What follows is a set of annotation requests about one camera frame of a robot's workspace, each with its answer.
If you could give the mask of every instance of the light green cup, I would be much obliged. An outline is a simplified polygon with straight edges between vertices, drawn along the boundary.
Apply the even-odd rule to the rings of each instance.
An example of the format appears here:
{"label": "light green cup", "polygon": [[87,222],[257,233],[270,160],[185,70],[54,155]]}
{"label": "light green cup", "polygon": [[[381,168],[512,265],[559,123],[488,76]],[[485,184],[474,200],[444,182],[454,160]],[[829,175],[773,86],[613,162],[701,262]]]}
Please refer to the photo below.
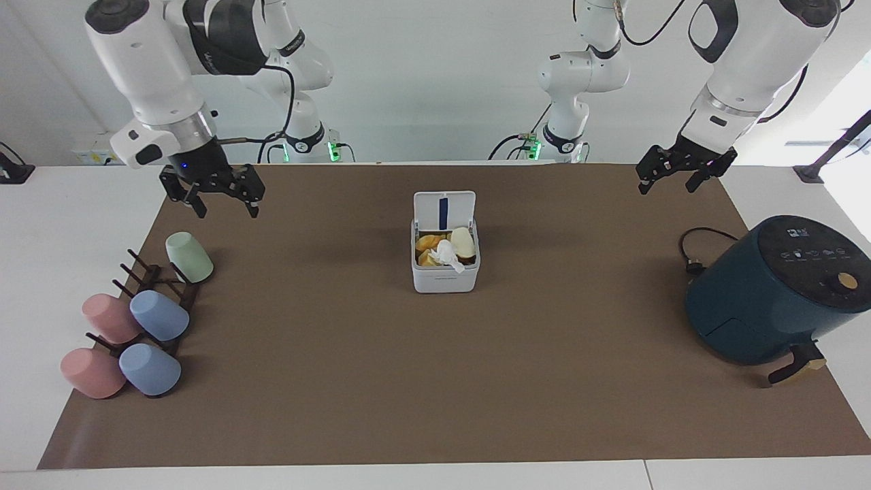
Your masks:
{"label": "light green cup", "polygon": [[205,281],[215,270],[203,246],[186,231],[179,231],[166,239],[166,254],[190,282]]}

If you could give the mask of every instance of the brown table mat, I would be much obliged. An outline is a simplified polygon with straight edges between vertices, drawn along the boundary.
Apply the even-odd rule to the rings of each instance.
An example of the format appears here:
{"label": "brown table mat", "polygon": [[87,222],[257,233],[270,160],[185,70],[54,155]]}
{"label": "brown table mat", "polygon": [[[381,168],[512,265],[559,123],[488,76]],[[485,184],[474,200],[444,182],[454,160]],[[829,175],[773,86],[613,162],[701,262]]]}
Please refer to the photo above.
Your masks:
{"label": "brown table mat", "polygon": [[[723,187],[638,194],[631,166],[260,167],[260,218],[166,203],[215,262],[178,389],[73,392],[40,468],[870,454],[828,370],[761,389],[685,318],[684,230],[746,232]],[[467,295],[414,292],[412,196],[477,192]],[[711,260],[728,245],[688,242]]]}

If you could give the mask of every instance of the white container lid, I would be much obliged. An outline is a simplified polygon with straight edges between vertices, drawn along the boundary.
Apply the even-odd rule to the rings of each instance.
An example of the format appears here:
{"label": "white container lid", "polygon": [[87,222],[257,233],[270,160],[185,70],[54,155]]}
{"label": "white container lid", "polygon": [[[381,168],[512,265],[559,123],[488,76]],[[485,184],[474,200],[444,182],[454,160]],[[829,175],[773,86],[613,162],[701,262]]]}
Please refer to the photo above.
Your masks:
{"label": "white container lid", "polygon": [[448,231],[468,227],[474,217],[475,193],[472,191],[415,194],[415,222],[418,229]]}

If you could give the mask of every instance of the plastic container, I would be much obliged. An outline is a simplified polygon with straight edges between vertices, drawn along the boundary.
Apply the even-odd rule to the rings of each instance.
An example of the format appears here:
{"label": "plastic container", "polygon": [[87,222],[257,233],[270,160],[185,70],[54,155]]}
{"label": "plastic container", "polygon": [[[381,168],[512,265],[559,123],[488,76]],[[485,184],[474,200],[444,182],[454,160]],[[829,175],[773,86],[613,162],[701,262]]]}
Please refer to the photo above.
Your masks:
{"label": "plastic container", "polygon": [[[455,228],[469,228],[475,243],[475,262],[458,273],[450,266],[421,267],[415,244],[422,235],[441,235]],[[420,192],[415,194],[415,219],[411,222],[411,274],[415,290],[423,294],[468,293],[475,288],[481,267],[481,249],[475,222],[472,191]]]}

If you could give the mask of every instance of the pink cup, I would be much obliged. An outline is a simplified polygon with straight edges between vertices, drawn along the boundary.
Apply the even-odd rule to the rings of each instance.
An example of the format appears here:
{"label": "pink cup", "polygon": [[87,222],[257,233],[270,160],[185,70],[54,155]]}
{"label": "pink cup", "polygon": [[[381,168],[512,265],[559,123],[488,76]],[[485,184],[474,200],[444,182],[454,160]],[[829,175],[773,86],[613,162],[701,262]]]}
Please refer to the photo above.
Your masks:
{"label": "pink cup", "polygon": [[82,305],[82,315],[111,344],[130,342],[142,331],[127,303],[114,296],[89,297]]}
{"label": "pink cup", "polygon": [[64,356],[60,371],[73,388],[90,398],[109,398],[127,382],[118,360],[103,350],[75,349]]}

